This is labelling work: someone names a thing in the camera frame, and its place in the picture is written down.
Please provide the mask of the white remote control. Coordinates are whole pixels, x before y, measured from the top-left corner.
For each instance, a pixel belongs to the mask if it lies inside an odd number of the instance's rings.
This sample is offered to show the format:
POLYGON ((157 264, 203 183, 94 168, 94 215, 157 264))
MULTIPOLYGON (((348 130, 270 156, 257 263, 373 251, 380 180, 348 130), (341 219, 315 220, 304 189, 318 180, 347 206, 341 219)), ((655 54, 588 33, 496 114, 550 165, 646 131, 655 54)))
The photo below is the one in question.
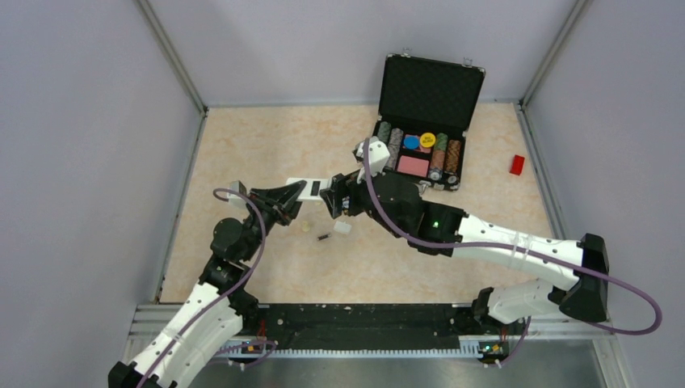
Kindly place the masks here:
POLYGON ((300 181, 305 182, 303 190, 298 196, 299 201, 315 201, 322 202, 323 198, 321 192, 330 187, 331 178, 328 179, 310 179, 310 178, 288 178, 286 184, 290 185, 300 181))

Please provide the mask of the white battery cover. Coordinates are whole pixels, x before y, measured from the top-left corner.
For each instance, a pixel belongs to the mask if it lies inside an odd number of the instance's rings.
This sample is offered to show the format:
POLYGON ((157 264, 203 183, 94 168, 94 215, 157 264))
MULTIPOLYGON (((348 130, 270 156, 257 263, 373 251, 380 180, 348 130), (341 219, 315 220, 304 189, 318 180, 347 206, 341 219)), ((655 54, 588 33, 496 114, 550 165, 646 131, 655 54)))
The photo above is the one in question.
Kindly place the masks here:
POLYGON ((336 233, 348 235, 351 232, 352 225, 344 221, 336 221, 333 230, 336 233))

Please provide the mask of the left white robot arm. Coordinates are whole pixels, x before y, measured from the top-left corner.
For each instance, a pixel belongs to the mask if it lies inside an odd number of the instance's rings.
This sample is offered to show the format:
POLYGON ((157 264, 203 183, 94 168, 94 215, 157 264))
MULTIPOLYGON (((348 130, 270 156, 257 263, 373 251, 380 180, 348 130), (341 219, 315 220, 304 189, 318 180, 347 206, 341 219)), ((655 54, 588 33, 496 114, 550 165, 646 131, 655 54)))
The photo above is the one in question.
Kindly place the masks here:
POLYGON ((245 290, 276 225, 288 226, 300 211, 303 179, 280 188, 246 190, 241 182, 217 188, 218 200, 247 209, 240 221, 228 217, 213 229, 211 256, 190 296, 152 342, 130 361, 117 362, 110 387, 187 387, 222 345, 249 334, 259 321, 258 299, 245 290))

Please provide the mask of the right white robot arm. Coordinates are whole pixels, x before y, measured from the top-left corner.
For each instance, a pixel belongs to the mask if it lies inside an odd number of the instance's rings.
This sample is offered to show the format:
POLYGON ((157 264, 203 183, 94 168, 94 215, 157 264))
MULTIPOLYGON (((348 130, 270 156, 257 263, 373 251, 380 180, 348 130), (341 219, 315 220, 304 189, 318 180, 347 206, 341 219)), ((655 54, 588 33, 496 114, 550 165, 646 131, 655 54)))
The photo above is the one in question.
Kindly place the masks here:
POLYGON ((484 221, 463 209, 424 200, 418 187, 397 175, 372 179, 336 175, 320 192, 331 217, 367 214, 395 238, 426 255, 482 260, 533 278, 519 285, 483 289, 473 301, 473 321, 485 333, 527 316, 559 311, 587 323, 607 321, 604 238, 542 238, 484 221))

